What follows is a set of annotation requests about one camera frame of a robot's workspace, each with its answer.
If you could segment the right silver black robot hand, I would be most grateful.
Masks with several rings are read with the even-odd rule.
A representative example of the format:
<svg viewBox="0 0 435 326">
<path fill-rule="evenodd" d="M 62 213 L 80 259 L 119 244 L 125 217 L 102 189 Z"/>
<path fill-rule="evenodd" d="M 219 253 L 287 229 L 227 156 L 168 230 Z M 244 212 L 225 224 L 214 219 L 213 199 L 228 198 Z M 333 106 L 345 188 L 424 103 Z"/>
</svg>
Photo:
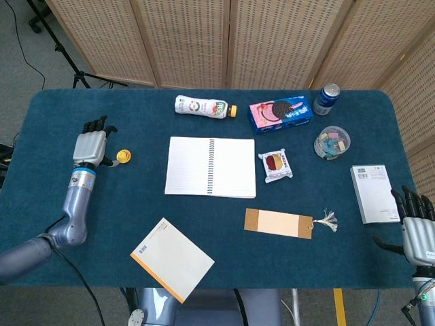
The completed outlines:
<svg viewBox="0 0 435 326">
<path fill-rule="evenodd" d="M 386 251 L 403 255 L 417 268 L 434 267 L 434 204 L 424 195 L 402 186 L 402 193 L 391 191 L 398 210 L 402 245 L 387 244 L 374 237 L 376 245 Z"/>
</svg>

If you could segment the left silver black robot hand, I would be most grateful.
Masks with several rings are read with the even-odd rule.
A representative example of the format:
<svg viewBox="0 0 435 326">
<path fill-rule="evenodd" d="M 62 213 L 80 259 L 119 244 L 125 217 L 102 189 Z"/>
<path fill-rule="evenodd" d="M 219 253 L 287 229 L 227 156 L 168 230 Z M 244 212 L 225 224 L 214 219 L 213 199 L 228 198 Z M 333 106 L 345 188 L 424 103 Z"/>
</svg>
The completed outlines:
<svg viewBox="0 0 435 326">
<path fill-rule="evenodd" d="M 74 166 L 95 170 L 100 165 L 114 168 L 119 165 L 118 160 L 110 160 L 105 155 L 107 138 L 112 132 L 117 132 L 115 126 L 105 127 L 106 115 L 97 120 L 86 122 L 82 132 L 77 137 L 73 152 Z"/>
</svg>

